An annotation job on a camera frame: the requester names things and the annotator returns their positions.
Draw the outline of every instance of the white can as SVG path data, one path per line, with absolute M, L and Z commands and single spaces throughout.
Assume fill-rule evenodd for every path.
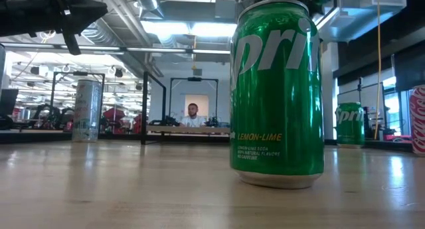
M 73 142 L 96 142 L 99 132 L 102 84 L 93 80 L 79 80 L 75 98 Z

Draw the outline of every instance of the red can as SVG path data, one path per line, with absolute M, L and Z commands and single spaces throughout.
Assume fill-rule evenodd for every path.
M 413 152 L 425 156 L 425 85 L 415 87 L 409 108 Z

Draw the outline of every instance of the white shirt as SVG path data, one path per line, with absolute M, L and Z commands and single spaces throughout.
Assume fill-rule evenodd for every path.
M 181 123 L 186 127 L 200 127 L 205 124 L 205 119 L 199 116 L 197 116 L 195 119 L 192 119 L 190 116 L 186 116 L 181 120 Z

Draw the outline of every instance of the green soda can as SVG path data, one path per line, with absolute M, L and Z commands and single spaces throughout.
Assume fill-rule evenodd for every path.
M 261 1 L 240 14 L 230 48 L 230 166 L 244 182 L 302 189 L 322 174 L 319 43 L 299 1 Z
M 359 102 L 339 104 L 337 111 L 337 144 L 361 147 L 365 144 L 363 108 Z

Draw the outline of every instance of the sprite logo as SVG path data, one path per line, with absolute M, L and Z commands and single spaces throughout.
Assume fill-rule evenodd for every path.
M 338 109 L 336 111 L 337 114 L 337 122 L 341 124 L 343 121 L 363 121 L 363 114 L 358 111 L 343 111 L 342 109 Z
M 281 32 L 281 30 L 270 31 L 263 51 L 263 41 L 259 36 L 249 35 L 239 39 L 237 42 L 238 45 L 236 48 L 236 54 L 232 54 L 231 58 L 231 64 L 233 66 L 231 73 L 231 90 L 236 88 L 239 75 L 251 69 L 251 67 L 258 61 L 261 53 L 262 56 L 257 70 L 271 69 L 273 60 L 275 58 L 281 58 L 281 56 L 276 56 L 276 52 L 280 43 L 284 40 L 288 40 L 292 43 L 291 52 L 286 62 L 285 69 L 298 70 L 299 65 L 301 64 L 301 59 L 304 56 L 306 42 L 309 40 L 311 41 L 312 46 L 308 69 L 310 71 L 316 71 L 318 59 L 317 54 L 319 52 L 320 43 L 319 35 L 316 33 L 314 36 L 311 36 L 311 29 L 313 26 L 311 25 L 310 21 L 305 18 L 298 20 L 298 27 L 300 32 L 297 32 L 293 29 L 287 29 L 284 32 Z M 242 57 L 244 56 L 245 50 L 248 49 L 248 57 L 246 58 L 245 64 L 243 64 L 243 68 L 241 69 Z

